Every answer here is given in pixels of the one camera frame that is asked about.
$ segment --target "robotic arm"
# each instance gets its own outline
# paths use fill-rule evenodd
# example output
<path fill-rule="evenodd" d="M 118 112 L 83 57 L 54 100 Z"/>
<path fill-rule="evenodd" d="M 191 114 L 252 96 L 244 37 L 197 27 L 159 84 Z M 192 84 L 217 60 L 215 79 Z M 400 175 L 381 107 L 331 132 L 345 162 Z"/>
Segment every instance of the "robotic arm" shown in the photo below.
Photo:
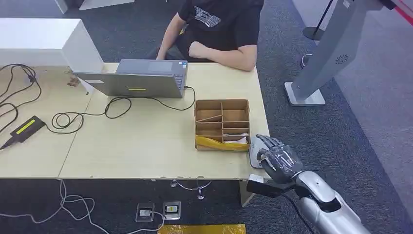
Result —
<path fill-rule="evenodd" d="M 302 214 L 321 234 L 370 234 L 344 199 L 318 174 L 303 164 L 288 145 L 276 138 L 257 135 L 268 149 L 261 149 L 257 160 L 277 184 L 276 187 L 250 179 L 247 191 L 278 197 L 292 189 L 300 197 Z"/>

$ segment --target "circular vent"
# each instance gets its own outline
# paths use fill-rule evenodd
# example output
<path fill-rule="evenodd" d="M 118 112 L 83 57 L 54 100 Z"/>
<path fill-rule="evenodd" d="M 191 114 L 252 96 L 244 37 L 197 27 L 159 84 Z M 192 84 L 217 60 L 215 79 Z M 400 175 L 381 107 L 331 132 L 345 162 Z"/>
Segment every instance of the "circular vent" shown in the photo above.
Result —
<path fill-rule="evenodd" d="M 336 58 L 336 64 L 343 64 L 349 59 L 348 55 L 340 55 Z"/>

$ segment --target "laptop keyboard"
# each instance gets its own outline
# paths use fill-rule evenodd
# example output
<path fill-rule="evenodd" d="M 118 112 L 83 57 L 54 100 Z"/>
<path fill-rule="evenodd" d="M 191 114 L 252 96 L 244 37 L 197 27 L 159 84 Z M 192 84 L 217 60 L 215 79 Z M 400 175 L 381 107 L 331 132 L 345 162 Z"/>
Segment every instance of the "laptop keyboard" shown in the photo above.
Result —
<path fill-rule="evenodd" d="M 175 75 L 175 81 L 176 81 L 176 84 L 178 85 L 178 88 L 182 88 L 183 79 L 184 79 L 183 75 Z"/>

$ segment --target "stand base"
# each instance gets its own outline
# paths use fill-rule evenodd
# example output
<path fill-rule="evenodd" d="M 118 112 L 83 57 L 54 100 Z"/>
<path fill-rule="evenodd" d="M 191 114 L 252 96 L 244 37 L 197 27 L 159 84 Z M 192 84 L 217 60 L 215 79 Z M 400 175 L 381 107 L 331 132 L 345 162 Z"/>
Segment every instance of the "stand base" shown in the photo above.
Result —
<path fill-rule="evenodd" d="M 317 30 L 316 27 L 306 27 L 303 29 L 302 34 L 311 40 L 321 40 L 322 35 L 324 35 L 324 30 L 318 29 L 317 32 L 314 34 L 314 32 Z"/>
<path fill-rule="evenodd" d="M 306 100 L 296 100 L 291 84 L 293 82 L 284 83 L 285 91 L 287 92 L 288 99 L 292 106 L 323 106 L 325 105 L 325 100 L 320 92 L 320 89 L 317 89 L 311 96 Z"/>

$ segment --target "printed logo on shirt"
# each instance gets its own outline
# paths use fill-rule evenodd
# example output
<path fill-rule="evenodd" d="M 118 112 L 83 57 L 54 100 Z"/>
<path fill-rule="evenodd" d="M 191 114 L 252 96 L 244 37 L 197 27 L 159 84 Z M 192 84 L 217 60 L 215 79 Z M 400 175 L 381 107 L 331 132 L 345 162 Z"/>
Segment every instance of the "printed logo on shirt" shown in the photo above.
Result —
<path fill-rule="evenodd" d="M 220 18 L 211 15 L 210 13 L 204 11 L 203 9 L 197 6 L 195 6 L 195 11 L 196 11 L 195 18 L 201 21 L 202 23 L 204 23 L 209 28 L 215 27 L 221 22 Z"/>

